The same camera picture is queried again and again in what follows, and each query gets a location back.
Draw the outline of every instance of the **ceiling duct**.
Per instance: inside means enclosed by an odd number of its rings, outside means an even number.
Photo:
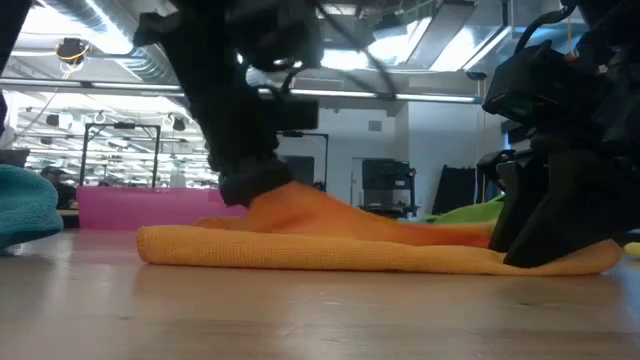
[[[474,1],[443,0],[407,64],[430,68],[475,9]]]
[[[40,0],[40,2],[69,20],[86,26],[98,36],[119,31],[130,42],[138,27],[136,19],[122,7],[119,1]],[[132,59],[126,60],[126,57],[123,57],[124,59],[118,60],[118,63],[140,80],[163,84],[177,83],[173,69],[159,46],[148,46],[144,49],[131,47],[131,49],[127,55]]]

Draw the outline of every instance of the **metal frame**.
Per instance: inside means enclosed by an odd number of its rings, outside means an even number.
[[[86,171],[86,165],[87,165],[87,151],[89,149],[89,141],[91,139],[93,139],[91,137],[91,134],[89,133],[89,130],[92,127],[100,127],[102,129],[107,128],[107,127],[111,127],[114,129],[122,129],[122,128],[126,128],[128,130],[133,130],[135,128],[151,128],[151,129],[156,129],[156,148],[155,148],[155,152],[154,152],[154,156],[153,156],[153,178],[151,179],[151,188],[155,188],[156,187],[156,177],[158,176],[158,154],[160,152],[160,131],[161,131],[161,126],[160,125],[136,125],[136,124],[130,124],[130,123],[115,123],[115,124],[96,124],[96,123],[88,123],[85,124],[85,129],[84,129],[84,141],[82,144],[82,161],[80,163],[80,185],[79,186],[84,186],[84,174]]]

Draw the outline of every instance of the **ceiling light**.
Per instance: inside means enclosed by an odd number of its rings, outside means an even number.
[[[13,50],[11,52],[11,56],[54,56],[56,53],[54,51],[28,51],[28,50]]]
[[[489,42],[477,54],[475,54],[471,58],[471,60],[469,60],[466,64],[464,64],[464,66],[462,68],[464,70],[471,69],[475,64],[478,63],[478,61],[480,61],[482,58],[487,56],[489,51],[491,51],[493,48],[495,48],[502,41],[502,39],[504,39],[507,35],[509,35],[511,33],[511,29],[512,29],[511,26],[507,26],[504,29],[502,29],[498,33],[498,35],[493,40],[491,40],[491,42]]]
[[[180,85],[159,85],[145,83],[113,83],[92,82],[91,85],[98,89],[124,89],[124,90],[148,90],[148,91],[182,91]]]
[[[449,96],[449,95],[428,95],[428,94],[398,94],[398,100],[405,101],[428,101],[444,103],[479,104],[482,100],[474,96]]]
[[[267,94],[268,90],[260,89],[261,93]],[[360,91],[332,91],[332,90],[304,90],[292,89],[292,95],[302,96],[334,96],[346,98],[374,99],[377,94]],[[475,96],[449,96],[437,94],[397,94],[396,99],[400,101],[425,101],[425,102],[444,102],[444,103],[462,103],[462,104],[479,104],[481,99]]]
[[[320,64],[338,70],[365,69],[369,59],[364,53],[354,50],[325,49]]]
[[[41,79],[22,79],[22,78],[1,78],[2,85],[18,85],[18,86],[47,86],[60,88],[77,88],[82,87],[79,81],[69,80],[41,80]]]

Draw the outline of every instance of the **teal cloth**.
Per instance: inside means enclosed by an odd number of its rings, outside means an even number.
[[[0,250],[62,231],[58,193],[37,174],[0,165]]]

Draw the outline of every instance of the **orange cloth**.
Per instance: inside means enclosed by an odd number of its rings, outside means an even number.
[[[291,183],[256,198],[247,218],[141,228],[138,253],[163,265],[492,275],[595,274],[622,254],[608,240],[544,266],[515,268],[486,249],[491,230],[400,224]]]

